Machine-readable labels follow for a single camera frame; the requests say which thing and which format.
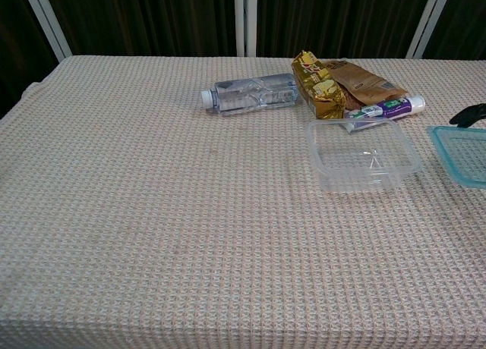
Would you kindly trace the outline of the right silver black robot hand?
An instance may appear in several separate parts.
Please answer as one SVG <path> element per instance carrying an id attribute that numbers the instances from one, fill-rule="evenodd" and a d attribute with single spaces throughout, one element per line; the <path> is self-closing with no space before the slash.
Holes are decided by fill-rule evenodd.
<path id="1" fill-rule="evenodd" d="M 449 124 L 467 128 L 483 119 L 486 119 L 486 102 L 464 108 L 449 120 Z"/>

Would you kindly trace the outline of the teal rimmed container lid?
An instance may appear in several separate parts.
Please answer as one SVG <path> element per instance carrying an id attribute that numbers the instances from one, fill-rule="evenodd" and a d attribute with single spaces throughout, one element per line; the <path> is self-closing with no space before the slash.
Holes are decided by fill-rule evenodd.
<path id="1" fill-rule="evenodd" d="M 457 184 L 486 189 L 486 129 L 430 126 L 427 131 L 444 169 Z"/>

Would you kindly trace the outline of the clear plastic food container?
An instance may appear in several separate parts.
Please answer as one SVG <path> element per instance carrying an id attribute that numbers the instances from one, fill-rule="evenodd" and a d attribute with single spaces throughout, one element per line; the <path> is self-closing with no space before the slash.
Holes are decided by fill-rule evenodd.
<path id="1" fill-rule="evenodd" d="M 388 190 L 421 169 L 412 143 L 387 118 L 316 120 L 306 138 L 314 173 L 329 192 Z"/>

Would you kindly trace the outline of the purple white toothpaste tube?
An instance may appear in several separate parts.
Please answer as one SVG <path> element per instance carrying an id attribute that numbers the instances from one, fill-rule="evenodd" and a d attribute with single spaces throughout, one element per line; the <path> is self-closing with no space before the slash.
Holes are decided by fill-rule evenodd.
<path id="1" fill-rule="evenodd" d="M 378 121 L 368 119 L 387 118 L 396 120 L 423 112 L 426 103 L 421 95 L 405 96 L 398 99 L 382 101 L 374 105 L 366 105 L 346 113 L 343 127 L 349 132 L 367 129 L 378 124 Z"/>

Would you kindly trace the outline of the dark pleated curtain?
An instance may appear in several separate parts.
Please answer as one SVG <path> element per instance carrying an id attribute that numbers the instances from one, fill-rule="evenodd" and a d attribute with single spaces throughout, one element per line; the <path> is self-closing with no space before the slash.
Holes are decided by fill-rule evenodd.
<path id="1" fill-rule="evenodd" d="M 422 57 L 486 60 L 486 0 L 447 0 Z"/>
<path id="2" fill-rule="evenodd" d="M 49 0 L 75 55 L 237 54 L 235 0 Z"/>
<path id="3" fill-rule="evenodd" d="M 0 0 L 0 118 L 57 65 L 28 0 Z"/>
<path id="4" fill-rule="evenodd" d="M 428 0 L 257 0 L 260 57 L 404 58 Z"/>

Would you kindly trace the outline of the brown paper snack bag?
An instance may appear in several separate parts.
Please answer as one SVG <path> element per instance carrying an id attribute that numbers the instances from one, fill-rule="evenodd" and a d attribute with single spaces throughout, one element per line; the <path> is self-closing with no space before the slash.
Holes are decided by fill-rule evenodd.
<path id="1" fill-rule="evenodd" d="M 348 61 L 330 60 L 323 65 L 342 88 L 346 98 L 345 108 L 349 111 L 399 99 L 408 93 L 402 87 Z"/>

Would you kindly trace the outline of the gold foil snack bag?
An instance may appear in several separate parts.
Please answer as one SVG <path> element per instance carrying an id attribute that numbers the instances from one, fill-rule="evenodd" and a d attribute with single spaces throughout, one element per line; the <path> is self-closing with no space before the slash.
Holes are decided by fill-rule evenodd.
<path id="1" fill-rule="evenodd" d="M 298 90 L 317 119 L 344 117 L 346 97 L 341 86 L 310 51 L 301 51 L 292 61 Z"/>

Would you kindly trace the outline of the clear plastic water bottle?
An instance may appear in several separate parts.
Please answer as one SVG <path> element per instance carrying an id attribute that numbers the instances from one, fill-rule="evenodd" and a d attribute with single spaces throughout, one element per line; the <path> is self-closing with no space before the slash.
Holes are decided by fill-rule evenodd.
<path id="1" fill-rule="evenodd" d="M 220 81 L 200 94 L 205 111 L 216 115 L 289 107 L 298 101 L 292 74 Z"/>

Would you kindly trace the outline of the pink waffle tablecloth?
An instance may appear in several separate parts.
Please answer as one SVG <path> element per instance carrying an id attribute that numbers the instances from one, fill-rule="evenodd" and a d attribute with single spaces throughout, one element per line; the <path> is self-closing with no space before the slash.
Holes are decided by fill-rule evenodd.
<path id="1" fill-rule="evenodd" d="M 486 101 L 486 61 L 362 59 L 423 95 L 402 186 L 327 193 L 308 107 L 208 115 L 287 58 L 81 55 L 0 119 L 0 349 L 486 349 L 486 190 L 427 128 Z"/>

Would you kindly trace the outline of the white frame post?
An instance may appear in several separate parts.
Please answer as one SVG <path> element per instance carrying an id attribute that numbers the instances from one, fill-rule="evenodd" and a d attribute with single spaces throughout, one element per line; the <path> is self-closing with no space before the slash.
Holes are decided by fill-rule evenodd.
<path id="1" fill-rule="evenodd" d="M 257 56 L 257 2 L 235 1 L 235 41 L 238 57 Z"/>
<path id="2" fill-rule="evenodd" d="M 73 55 L 49 0 L 28 0 L 59 62 Z"/>
<path id="3" fill-rule="evenodd" d="M 447 0 L 427 0 L 407 50 L 406 59 L 422 58 L 446 3 Z"/>

